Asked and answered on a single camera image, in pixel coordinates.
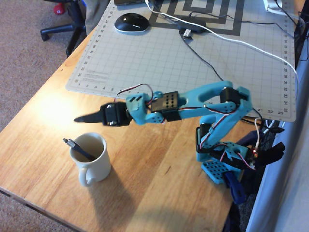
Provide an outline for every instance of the beige carpet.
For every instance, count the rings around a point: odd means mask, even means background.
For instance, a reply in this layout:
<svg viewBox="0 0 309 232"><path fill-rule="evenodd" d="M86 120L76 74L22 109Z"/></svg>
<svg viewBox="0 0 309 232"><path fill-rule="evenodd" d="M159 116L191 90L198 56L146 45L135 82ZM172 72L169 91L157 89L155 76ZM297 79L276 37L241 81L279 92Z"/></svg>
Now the beige carpet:
<svg viewBox="0 0 309 232"><path fill-rule="evenodd" d="M1 1L0 131L66 59L72 32L46 42L40 35L43 28L71 23L67 12L55 15L53 6L43 0ZM0 231L71 230L0 193Z"/></svg>

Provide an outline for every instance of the wooden desk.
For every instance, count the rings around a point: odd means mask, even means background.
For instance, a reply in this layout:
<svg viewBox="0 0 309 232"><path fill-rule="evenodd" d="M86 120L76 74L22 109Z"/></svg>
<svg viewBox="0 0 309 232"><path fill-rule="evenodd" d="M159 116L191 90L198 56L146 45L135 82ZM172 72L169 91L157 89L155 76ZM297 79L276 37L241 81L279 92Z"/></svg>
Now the wooden desk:
<svg viewBox="0 0 309 232"><path fill-rule="evenodd" d="M0 188L80 230L220 232L232 198L196 161L199 118L121 128L73 122L112 100L65 90L88 40L0 133ZM224 140L251 130L240 122ZM85 188L62 138L89 131L105 137L113 169Z"/></svg>

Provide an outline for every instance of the white wall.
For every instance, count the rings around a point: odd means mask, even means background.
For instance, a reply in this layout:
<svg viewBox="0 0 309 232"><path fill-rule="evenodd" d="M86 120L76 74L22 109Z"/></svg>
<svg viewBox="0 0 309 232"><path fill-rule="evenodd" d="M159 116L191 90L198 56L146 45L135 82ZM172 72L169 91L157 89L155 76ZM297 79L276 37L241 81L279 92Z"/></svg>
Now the white wall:
<svg viewBox="0 0 309 232"><path fill-rule="evenodd" d="M297 73L297 118L275 139L284 156L265 169L247 232L309 232L309 61L300 61Z"/></svg>

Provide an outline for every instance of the computer mouse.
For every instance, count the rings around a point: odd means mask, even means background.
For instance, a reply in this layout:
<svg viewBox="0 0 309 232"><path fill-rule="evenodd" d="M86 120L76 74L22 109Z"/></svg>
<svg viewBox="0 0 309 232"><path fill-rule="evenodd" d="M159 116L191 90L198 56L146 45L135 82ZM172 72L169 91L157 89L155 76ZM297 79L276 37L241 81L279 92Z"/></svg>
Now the computer mouse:
<svg viewBox="0 0 309 232"><path fill-rule="evenodd" d="M115 22L115 28L121 32L143 32L149 27L147 18L136 13L127 13Z"/></svg>

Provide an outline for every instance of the pen in mug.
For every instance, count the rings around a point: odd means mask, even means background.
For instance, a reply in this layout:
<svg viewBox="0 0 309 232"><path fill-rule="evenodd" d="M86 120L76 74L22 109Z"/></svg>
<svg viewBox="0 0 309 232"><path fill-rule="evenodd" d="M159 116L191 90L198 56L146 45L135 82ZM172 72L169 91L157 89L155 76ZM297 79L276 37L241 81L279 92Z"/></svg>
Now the pen in mug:
<svg viewBox="0 0 309 232"><path fill-rule="evenodd" d="M66 139L63 138L62 139L67 145L69 145L70 147L72 147L73 150L81 153L83 156L85 156L88 160L90 161L94 161L96 160L96 158L92 155L90 155L89 153L85 152L76 142L74 142L74 140L72 139Z"/></svg>

